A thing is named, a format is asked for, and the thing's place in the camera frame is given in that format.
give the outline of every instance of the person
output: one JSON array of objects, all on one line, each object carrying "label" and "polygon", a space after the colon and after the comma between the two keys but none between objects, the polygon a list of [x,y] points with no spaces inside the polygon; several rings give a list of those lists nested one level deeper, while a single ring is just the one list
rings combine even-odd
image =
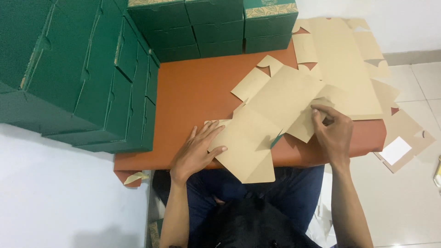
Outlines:
[{"label": "person", "polygon": [[[332,219],[339,248],[373,247],[349,169],[352,120],[323,105],[312,105],[317,139],[333,173]],[[320,111],[326,113],[322,122]],[[170,195],[160,247],[315,248],[305,234],[314,214],[324,165],[275,168],[276,181],[241,184],[225,169],[202,170],[227,147],[207,152],[225,128],[208,122],[172,160]]]}]

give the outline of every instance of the stack of green boxes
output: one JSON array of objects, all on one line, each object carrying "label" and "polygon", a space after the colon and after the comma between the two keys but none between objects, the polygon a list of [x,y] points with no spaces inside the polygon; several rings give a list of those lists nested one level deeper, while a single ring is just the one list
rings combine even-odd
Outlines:
[{"label": "stack of green boxes", "polygon": [[245,53],[286,49],[297,15],[295,0],[244,0]]},{"label": "stack of green boxes", "polygon": [[6,1],[0,122],[90,151],[152,150],[159,61],[126,6]]},{"label": "stack of green boxes", "polygon": [[129,0],[127,10],[161,62],[200,58],[184,0]]},{"label": "stack of green boxes", "polygon": [[185,0],[202,58],[242,54],[243,0]]}]

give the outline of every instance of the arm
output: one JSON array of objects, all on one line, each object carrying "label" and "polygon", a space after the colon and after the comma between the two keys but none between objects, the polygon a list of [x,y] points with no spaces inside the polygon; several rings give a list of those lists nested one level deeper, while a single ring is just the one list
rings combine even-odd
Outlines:
[{"label": "arm", "polygon": [[218,124],[219,121],[209,121],[197,134],[197,127],[194,127],[172,160],[172,185],[162,223],[160,248],[188,246],[190,223],[186,182],[191,175],[205,168],[215,156],[227,150],[225,146],[216,147],[207,153],[211,141],[225,128],[223,125],[217,127]]},{"label": "arm", "polygon": [[[339,247],[373,248],[363,208],[349,169],[352,120],[331,107],[312,105],[317,139],[328,156],[332,171],[332,219]],[[320,112],[326,113],[325,126]]]}]

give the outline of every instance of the orange table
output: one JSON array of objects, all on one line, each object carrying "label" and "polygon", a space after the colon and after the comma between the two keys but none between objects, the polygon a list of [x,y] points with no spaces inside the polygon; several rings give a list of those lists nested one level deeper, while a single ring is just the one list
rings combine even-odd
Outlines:
[{"label": "orange table", "polygon": [[[206,120],[231,119],[241,100],[230,91],[266,55],[297,68],[292,41],[286,50],[161,64],[153,151],[117,154],[114,170],[120,180],[124,182],[140,170],[169,169],[171,159],[193,126],[201,127]],[[355,121],[350,156],[381,151],[385,137],[383,120]],[[271,153],[274,166],[310,167],[327,162],[315,136],[306,144],[285,134]],[[214,160],[207,168],[220,167]],[[137,180],[128,186],[139,184]]]}]

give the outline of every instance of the hand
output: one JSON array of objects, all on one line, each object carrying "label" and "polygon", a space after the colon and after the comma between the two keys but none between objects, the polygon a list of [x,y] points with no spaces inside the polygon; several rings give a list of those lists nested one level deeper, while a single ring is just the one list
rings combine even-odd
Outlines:
[{"label": "hand", "polygon": [[185,185],[191,175],[205,168],[215,156],[228,150],[226,146],[220,146],[207,153],[210,143],[225,128],[224,125],[217,127],[218,124],[218,120],[209,121],[197,134],[197,127],[193,128],[172,161],[170,175],[175,183]]},{"label": "hand", "polygon": [[[328,156],[331,166],[347,166],[349,169],[349,145],[352,137],[352,120],[337,110],[323,105],[311,105],[312,123],[320,146]],[[320,118],[320,111],[326,113],[326,119]]]}]

